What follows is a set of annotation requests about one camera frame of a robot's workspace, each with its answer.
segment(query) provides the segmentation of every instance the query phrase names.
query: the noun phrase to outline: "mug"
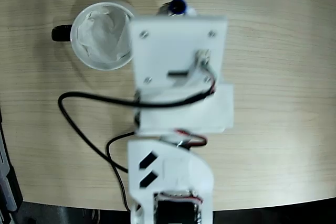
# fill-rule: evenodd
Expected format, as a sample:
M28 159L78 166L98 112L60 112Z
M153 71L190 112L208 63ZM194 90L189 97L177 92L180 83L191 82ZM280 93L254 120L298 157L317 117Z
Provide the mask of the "mug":
M128 62L131 61L132 55L131 52L121 57L119 60L111 62L111 63L103 63L99 61L94 61L91 59L85 47L78 43L77 41L77 31L78 26L83 22L86 16L92 12L93 10L97 10L99 7L115 7L121 9L125 14L128 16L129 20L131 20L135 15L136 11L130 4L123 2L123 1L111 1L111 2L99 2L93 5L86 7L82 10L75 20L73 21L72 25L60 25L56 26L51 31L51 38L53 41L57 42L71 42L72 49L77 56L77 58L82 61L85 65L98 69L98 70L113 70L121 68L122 66L126 65Z

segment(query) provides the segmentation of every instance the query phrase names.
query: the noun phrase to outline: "white robotic arm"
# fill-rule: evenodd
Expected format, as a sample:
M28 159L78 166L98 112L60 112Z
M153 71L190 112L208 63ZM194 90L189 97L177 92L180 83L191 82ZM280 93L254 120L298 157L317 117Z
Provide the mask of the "white robotic arm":
M221 75L224 17L135 18L130 22L134 78L140 102L214 94L196 103L135 111L136 134L161 136L128 144L132 224L212 224L214 176L198 155L181 145L176 129L220 133L233 126L233 86Z

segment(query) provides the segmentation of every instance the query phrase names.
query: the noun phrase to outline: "floor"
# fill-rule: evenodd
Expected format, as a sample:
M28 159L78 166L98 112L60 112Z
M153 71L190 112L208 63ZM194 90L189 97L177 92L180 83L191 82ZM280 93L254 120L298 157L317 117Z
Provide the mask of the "floor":
M336 198L290 206L214 212L214 224L336 223ZM101 224L129 224L126 211L99 211ZM17 224L97 224L98 211L23 202Z

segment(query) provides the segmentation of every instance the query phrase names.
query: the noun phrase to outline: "wooden table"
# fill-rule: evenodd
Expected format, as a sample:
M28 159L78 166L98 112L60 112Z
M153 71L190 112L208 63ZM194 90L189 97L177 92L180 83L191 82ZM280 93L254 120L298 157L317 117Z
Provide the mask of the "wooden table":
M108 0L0 0L0 104L10 158L25 201L123 209L110 166L57 107L65 91L132 99L132 66L86 67L51 29ZM169 0L123 0L154 14ZM335 0L187 0L227 15L224 78L235 84L235 126L198 149L215 174L214 208L256 208L336 196ZM132 110L65 102L103 150L133 127ZM112 154L126 165L126 141ZM127 177L122 176L127 184Z

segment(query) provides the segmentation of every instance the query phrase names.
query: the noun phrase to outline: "white paper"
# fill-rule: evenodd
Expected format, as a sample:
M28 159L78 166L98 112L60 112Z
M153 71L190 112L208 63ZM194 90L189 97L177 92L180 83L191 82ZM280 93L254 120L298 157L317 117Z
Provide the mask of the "white paper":
M119 60L130 51L126 30L128 16L119 8L106 6L90 12L78 26L78 42L88 56L102 63Z

